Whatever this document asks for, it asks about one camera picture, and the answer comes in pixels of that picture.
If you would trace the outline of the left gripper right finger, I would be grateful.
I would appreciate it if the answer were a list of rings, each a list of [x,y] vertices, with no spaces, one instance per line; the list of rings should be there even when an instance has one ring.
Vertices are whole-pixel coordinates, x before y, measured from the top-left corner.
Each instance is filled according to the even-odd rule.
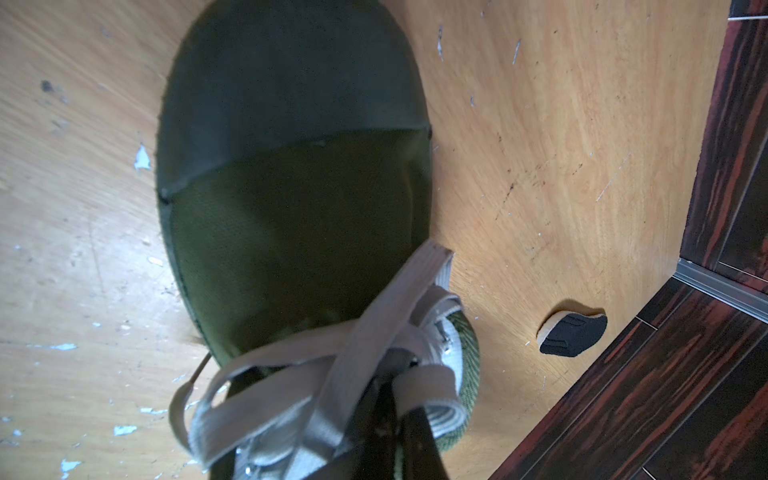
[[[403,478],[405,480],[448,480],[423,408],[406,414],[401,421]]]

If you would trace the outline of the green shoe white laces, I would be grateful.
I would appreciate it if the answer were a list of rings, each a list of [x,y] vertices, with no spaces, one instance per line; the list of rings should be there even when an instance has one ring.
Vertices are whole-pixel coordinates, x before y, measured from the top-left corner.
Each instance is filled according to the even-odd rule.
[[[440,457],[477,398],[475,332],[430,236],[432,131],[377,1],[215,1],[163,97],[159,220],[218,372],[176,440],[213,479],[353,479],[383,384]]]

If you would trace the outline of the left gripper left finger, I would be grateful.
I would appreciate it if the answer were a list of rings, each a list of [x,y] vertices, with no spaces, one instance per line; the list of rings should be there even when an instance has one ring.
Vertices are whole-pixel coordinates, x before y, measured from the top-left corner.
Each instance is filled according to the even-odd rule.
[[[390,383],[383,384],[373,412],[372,429],[364,443],[354,480],[392,480],[397,447],[397,416]]]

